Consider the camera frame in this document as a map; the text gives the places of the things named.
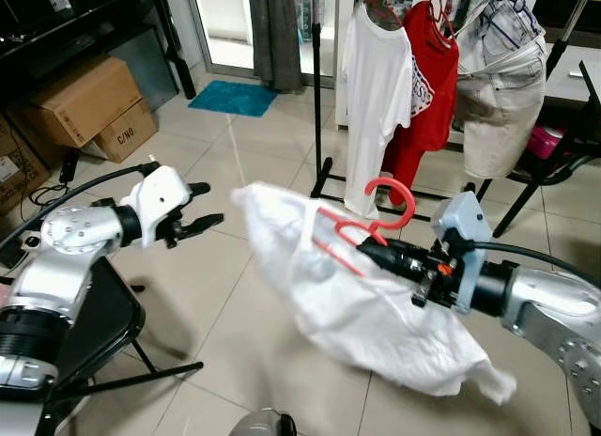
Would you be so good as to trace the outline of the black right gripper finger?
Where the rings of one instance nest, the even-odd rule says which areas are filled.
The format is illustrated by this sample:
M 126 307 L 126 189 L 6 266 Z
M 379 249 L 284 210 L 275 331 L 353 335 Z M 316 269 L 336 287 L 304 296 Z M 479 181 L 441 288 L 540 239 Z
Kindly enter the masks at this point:
M 405 280 L 417 280 L 418 260 L 409 256 L 370 256 L 375 264 L 387 273 L 405 278 Z
M 360 252 L 377 264 L 403 264 L 418 253 L 418 246 L 400 240 L 365 240 L 360 244 Z

